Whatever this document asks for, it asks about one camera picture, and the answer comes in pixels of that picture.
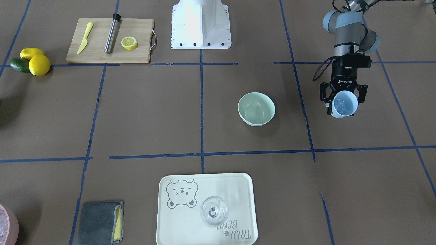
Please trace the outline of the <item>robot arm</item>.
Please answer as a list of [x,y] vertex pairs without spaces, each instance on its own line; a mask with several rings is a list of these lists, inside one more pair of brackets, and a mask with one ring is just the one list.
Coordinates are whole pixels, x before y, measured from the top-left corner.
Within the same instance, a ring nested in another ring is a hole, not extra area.
[[335,37],[333,56],[325,60],[332,65],[331,79],[320,84],[320,100],[327,113],[333,114],[333,99],[341,91],[358,91],[357,101],[363,103],[367,85],[357,82],[358,69],[369,68],[369,53],[380,45],[380,36],[363,23],[363,15],[376,0],[347,0],[341,9],[335,8],[323,18],[323,28]]

